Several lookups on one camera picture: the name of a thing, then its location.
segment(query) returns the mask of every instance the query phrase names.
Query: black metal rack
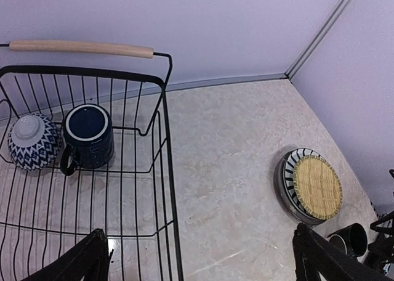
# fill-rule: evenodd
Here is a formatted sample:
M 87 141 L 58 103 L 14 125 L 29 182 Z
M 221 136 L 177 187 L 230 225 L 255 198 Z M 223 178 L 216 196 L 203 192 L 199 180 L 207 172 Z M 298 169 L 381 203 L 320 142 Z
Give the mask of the black metal rack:
M 28 277 L 96 228 L 108 237 L 109 280 L 183 280 L 166 101 L 172 59 L 153 55 L 168 59 L 165 80 L 81 67 L 0 69 L 1 280 Z M 159 93 L 143 95 L 152 84 Z M 103 105 L 112 117 L 109 165 L 68 177 L 58 161 L 32 172 L 15 167 L 7 135 L 17 118 L 39 111 L 60 128 L 82 103 Z

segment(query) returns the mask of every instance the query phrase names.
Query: purple wall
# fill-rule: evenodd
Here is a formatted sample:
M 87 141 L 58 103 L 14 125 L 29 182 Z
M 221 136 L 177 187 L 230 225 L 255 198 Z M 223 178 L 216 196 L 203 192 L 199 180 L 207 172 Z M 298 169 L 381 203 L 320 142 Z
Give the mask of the purple wall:
M 352 0 L 292 80 L 382 211 L 394 207 L 393 79 L 393 0 Z
M 0 42 L 139 44 L 174 56 L 172 83 L 284 73 L 338 0 L 0 0 Z M 156 72 L 160 62 L 0 50 L 0 66 L 49 63 Z

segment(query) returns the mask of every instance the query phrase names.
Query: wooden handle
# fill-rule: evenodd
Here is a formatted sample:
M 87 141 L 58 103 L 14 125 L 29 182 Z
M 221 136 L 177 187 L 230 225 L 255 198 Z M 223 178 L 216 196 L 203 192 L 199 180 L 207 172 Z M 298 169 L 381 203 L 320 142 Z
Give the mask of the wooden handle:
M 153 48 L 110 43 L 28 39 L 12 41 L 10 49 L 15 51 L 83 52 L 153 58 Z

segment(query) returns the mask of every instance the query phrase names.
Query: dish rack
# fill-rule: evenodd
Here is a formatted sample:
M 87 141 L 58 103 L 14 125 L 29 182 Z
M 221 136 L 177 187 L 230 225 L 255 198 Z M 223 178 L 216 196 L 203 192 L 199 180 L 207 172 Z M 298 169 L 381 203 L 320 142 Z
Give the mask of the dish rack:
M 22 51 L 90 52 L 166 59 L 165 79 L 83 67 L 0 69 L 0 276 L 21 280 L 58 259 L 92 230 L 108 237 L 109 280 L 183 280 L 166 86 L 169 54 L 147 47 L 68 41 L 13 41 Z M 145 95 L 145 87 L 157 94 Z M 41 112 L 61 129 L 67 111 L 94 103 L 113 121 L 115 156 L 95 170 L 15 167 L 11 125 Z

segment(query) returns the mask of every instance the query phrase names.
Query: round wooden board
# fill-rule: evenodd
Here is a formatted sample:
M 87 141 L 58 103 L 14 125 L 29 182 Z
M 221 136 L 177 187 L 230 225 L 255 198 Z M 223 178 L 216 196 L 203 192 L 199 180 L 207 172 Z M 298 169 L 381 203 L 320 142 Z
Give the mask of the round wooden board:
M 338 175 L 320 157 L 302 157 L 295 164 L 294 190 L 302 206 L 318 219 L 333 218 L 342 205 Z

